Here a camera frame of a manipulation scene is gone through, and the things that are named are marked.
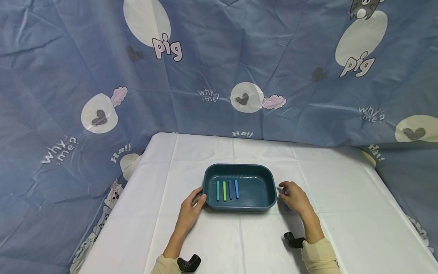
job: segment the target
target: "hand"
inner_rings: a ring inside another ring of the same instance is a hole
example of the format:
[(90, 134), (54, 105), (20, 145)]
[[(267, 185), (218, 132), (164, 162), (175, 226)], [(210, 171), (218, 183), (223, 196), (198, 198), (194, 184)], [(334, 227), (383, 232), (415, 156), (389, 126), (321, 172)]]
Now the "hand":
[(186, 235), (198, 220), (201, 209), (207, 200), (207, 195), (198, 193), (202, 191), (202, 187), (195, 189), (181, 204), (180, 214), (175, 226), (175, 232)]
[(280, 193), (278, 198), (298, 215), (303, 217), (307, 213), (314, 212), (306, 193), (296, 183), (284, 181), (279, 187), (283, 188), (285, 194)]

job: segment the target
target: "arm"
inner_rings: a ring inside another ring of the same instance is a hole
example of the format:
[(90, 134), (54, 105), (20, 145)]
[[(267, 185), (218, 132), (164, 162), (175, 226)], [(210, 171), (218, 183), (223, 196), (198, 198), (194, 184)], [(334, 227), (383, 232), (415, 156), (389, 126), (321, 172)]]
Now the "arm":
[(202, 187), (195, 189), (181, 204), (175, 230), (163, 254), (157, 259), (151, 274), (180, 274), (177, 259), (188, 232), (198, 220), (201, 209), (207, 200), (205, 194), (198, 195)]
[(280, 183), (283, 192), (279, 198), (301, 217), (306, 241), (301, 253), (304, 264), (310, 274), (341, 274), (336, 254), (330, 242), (324, 237), (321, 223), (313, 210), (306, 193), (294, 182)]

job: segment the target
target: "left hand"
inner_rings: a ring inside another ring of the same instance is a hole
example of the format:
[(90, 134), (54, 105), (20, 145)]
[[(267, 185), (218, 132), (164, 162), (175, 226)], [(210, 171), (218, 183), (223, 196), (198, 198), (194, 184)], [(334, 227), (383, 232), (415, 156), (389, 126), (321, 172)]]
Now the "left hand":
[(201, 209), (207, 200), (207, 195), (197, 194), (202, 191), (202, 187), (195, 189), (181, 204), (180, 214), (178, 215), (178, 221), (175, 225), (175, 232), (186, 235), (198, 220)]

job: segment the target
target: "right hand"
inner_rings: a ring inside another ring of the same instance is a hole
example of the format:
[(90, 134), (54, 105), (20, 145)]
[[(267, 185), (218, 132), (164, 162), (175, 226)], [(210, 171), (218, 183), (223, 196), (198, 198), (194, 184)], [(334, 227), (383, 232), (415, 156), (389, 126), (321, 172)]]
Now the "right hand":
[(314, 212), (306, 193), (296, 183), (292, 181), (284, 181), (278, 186), (281, 187), (285, 193), (280, 193), (278, 198), (291, 210), (300, 216)]

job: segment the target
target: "pink cloud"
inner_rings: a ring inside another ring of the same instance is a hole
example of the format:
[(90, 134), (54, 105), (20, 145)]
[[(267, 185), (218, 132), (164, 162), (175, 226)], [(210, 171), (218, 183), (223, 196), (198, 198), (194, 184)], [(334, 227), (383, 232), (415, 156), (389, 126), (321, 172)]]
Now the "pink cloud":
[(286, 98), (283, 98), (283, 96), (278, 96), (276, 94), (272, 95), (271, 97), (265, 97), (263, 99), (263, 104), (261, 104), (262, 107), (269, 110), (281, 108), (284, 105), (286, 105)]
[(111, 96), (111, 102), (113, 102), (113, 106), (119, 106), (126, 97), (128, 93), (128, 89), (126, 87), (119, 87), (113, 91), (113, 96)]

